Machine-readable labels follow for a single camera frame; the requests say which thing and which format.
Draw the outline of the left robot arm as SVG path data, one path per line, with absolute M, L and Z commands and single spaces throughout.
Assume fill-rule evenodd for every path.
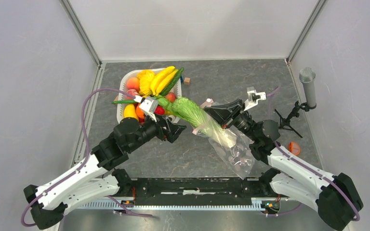
M 44 230 L 59 223 L 65 215 L 79 206 L 118 193 L 126 196 L 132 191 L 127 177 L 112 173 L 98 183 L 99 177 L 128 160 L 128 155 L 153 138 L 173 143 L 186 126 L 172 123 L 158 115 L 146 117 L 144 123 L 124 118 L 110 135 L 95 146 L 89 155 L 56 179 L 41 186 L 28 185 L 23 189 L 33 226 Z

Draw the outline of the green napa cabbage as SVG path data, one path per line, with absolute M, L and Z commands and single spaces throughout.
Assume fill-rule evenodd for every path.
M 174 102 L 170 102 L 162 96 L 157 96 L 156 99 L 164 109 L 188 122 L 194 128 L 194 134 L 202 134 L 225 148 L 232 148 L 236 145 L 236 134 L 223 129 L 193 100 L 186 97 L 179 97 Z

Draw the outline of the clear zip top bag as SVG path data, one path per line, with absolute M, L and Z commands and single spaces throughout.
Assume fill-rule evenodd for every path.
M 207 138 L 218 156 L 241 179 L 251 172 L 255 159 L 249 150 L 250 140 L 234 128 L 223 129 L 208 114 L 193 134 Z

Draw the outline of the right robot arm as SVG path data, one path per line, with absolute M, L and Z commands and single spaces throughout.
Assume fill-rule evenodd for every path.
M 334 175 L 289 152 L 278 143 L 278 123 L 253 120 L 245 103 L 207 106 L 204 111 L 222 128 L 234 126 L 253 143 L 253 157 L 271 167 L 259 183 L 264 196 L 285 195 L 316 211 L 331 228 L 342 231 L 351 221 L 360 221 L 363 202 L 353 180 L 345 173 Z

